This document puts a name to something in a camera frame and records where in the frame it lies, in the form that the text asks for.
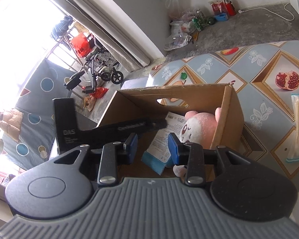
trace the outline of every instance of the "gray floor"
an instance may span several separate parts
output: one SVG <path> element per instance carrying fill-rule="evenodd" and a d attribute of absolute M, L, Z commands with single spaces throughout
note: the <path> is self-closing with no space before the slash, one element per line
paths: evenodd
<path fill-rule="evenodd" d="M 269 10 L 291 19 L 292 16 L 283 7 L 284 4 L 266 6 Z M 148 76 L 153 66 L 163 62 L 210 53 L 234 46 L 299 40 L 299 15 L 291 5 L 287 5 L 286 8 L 295 16 L 295 19 L 291 22 L 283 20 L 263 9 L 237 14 L 228 21 L 216 22 L 215 25 L 207 26 L 199 33 L 197 42 L 170 51 L 166 58 L 155 60 L 143 69 L 132 73 L 128 73 L 123 67 L 120 67 L 119 70 L 123 72 L 125 80 L 130 80 Z M 87 110 L 84 112 L 86 116 L 95 122 L 99 122 L 114 92 L 119 90 L 121 86 L 107 82 L 104 87 L 109 88 L 109 91 L 103 98 L 96 100 L 96 104 L 91 112 Z"/>

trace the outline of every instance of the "black wheel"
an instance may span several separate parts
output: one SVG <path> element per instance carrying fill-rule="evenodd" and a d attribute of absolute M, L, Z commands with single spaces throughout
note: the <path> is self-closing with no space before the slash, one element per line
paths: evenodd
<path fill-rule="evenodd" d="M 101 73 L 101 79 L 104 82 L 108 82 L 111 80 L 111 74 L 109 72 L 103 72 L 103 73 Z"/>
<path fill-rule="evenodd" d="M 120 71 L 115 71 L 114 73 L 112 73 L 111 75 L 111 81 L 114 84 L 120 84 L 122 83 L 124 80 L 124 76 L 123 73 Z"/>

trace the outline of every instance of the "red triangle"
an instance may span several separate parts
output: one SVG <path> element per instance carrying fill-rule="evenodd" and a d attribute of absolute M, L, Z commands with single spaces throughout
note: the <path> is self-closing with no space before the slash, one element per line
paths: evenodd
<path fill-rule="evenodd" d="M 23 88 L 23 90 L 22 90 L 22 92 L 21 92 L 21 94 L 20 94 L 20 97 L 22 97 L 22 96 L 24 96 L 24 95 L 26 95 L 26 94 L 28 94 L 28 93 L 30 93 L 31 91 L 29 91 L 28 89 L 26 89 L 26 88 Z"/>

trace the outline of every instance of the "pink plush toy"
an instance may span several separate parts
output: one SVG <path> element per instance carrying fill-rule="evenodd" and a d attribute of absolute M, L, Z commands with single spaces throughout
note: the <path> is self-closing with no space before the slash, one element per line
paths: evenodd
<path fill-rule="evenodd" d="M 186 141 L 200 144 L 203 148 L 209 149 L 213 140 L 215 130 L 219 121 L 221 108 L 215 110 L 215 115 L 196 111 L 185 114 L 186 124 L 179 135 L 182 143 Z M 173 171 L 177 177 L 184 177 L 187 169 L 184 165 L 174 165 Z"/>

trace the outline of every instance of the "green can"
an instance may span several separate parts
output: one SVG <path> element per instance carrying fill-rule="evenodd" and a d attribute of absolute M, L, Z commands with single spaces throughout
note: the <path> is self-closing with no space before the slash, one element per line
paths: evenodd
<path fill-rule="evenodd" d="M 195 27 L 197 28 L 198 31 L 202 31 L 203 27 L 201 26 L 199 20 L 197 18 L 194 18 L 192 20 L 192 22 L 194 23 Z"/>

